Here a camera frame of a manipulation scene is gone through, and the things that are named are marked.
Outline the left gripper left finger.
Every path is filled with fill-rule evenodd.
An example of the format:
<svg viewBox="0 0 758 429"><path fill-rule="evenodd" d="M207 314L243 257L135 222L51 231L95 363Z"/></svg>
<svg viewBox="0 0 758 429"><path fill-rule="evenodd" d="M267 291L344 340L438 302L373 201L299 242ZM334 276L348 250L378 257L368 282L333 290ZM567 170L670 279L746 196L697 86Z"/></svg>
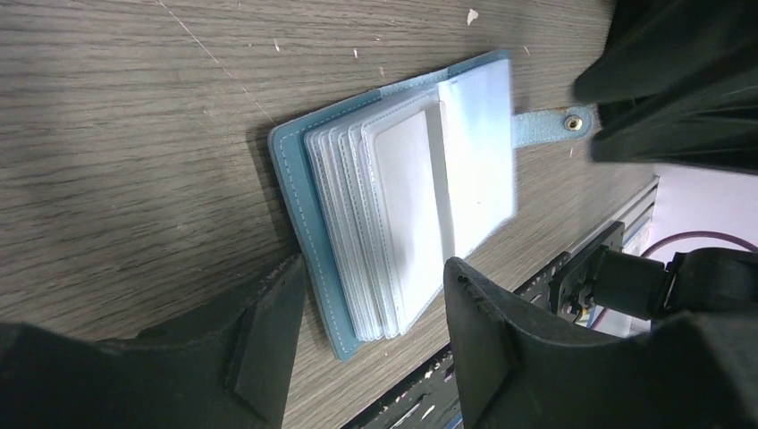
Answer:
<svg viewBox="0 0 758 429"><path fill-rule="evenodd" d="M129 340L1 326L4 428L278 428L307 289L302 255Z"/></svg>

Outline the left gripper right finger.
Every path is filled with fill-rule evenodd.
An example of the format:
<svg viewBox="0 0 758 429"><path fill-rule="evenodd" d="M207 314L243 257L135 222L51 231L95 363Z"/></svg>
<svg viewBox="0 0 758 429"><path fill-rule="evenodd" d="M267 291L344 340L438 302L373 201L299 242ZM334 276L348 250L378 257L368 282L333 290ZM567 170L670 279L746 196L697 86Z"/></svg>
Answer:
<svg viewBox="0 0 758 429"><path fill-rule="evenodd" d="M757 319L682 314L619 338L571 323L549 347L576 360L593 421L584 428L754 428Z"/></svg>

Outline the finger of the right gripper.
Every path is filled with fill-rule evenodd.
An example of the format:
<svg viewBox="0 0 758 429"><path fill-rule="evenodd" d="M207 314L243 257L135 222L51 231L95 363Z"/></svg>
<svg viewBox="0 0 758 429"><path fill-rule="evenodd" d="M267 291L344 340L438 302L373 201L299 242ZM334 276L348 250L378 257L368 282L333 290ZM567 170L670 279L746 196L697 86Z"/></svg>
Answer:
<svg viewBox="0 0 758 429"><path fill-rule="evenodd" d="M712 66L652 97L598 132L591 158L756 174L756 65Z"/></svg>
<svg viewBox="0 0 758 429"><path fill-rule="evenodd" d="M756 48L755 1L617 1L604 50L573 95L596 104L648 97Z"/></svg>

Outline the blue leather card holder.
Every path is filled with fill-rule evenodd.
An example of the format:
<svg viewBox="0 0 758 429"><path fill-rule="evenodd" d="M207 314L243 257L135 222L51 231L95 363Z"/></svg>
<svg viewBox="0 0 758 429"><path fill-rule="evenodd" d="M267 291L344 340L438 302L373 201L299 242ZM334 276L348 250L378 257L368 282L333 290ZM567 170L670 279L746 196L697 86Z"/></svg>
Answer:
<svg viewBox="0 0 758 429"><path fill-rule="evenodd" d="M406 333L517 211L520 147L582 140L589 105L518 114L496 50L274 127L268 148L337 359Z"/></svg>

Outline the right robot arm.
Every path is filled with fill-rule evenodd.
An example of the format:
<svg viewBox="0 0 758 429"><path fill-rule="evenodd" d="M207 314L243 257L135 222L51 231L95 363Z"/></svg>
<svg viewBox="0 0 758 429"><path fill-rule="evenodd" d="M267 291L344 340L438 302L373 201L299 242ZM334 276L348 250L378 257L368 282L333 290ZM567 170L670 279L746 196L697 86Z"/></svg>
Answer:
<svg viewBox="0 0 758 429"><path fill-rule="evenodd" d="M598 109L596 163L756 174L757 4L618 1L572 95ZM663 264L603 250L587 279L595 303L646 320L757 309L755 251L702 248Z"/></svg>

